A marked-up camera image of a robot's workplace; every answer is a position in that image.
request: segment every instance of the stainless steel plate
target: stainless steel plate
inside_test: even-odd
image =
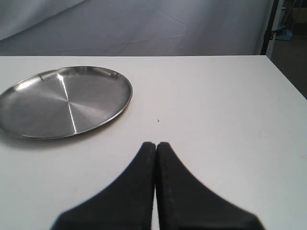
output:
[[[97,128],[132,97],[123,75],[100,67],[67,67],[27,78],[0,95],[0,128],[16,137],[54,139]]]

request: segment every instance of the white tabletop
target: white tabletop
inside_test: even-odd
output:
[[[78,65],[125,75],[132,101],[84,135],[0,133],[0,229],[49,229],[110,184],[144,141],[170,142],[200,181],[268,230],[307,229],[307,101],[266,57],[0,57],[0,92]]]

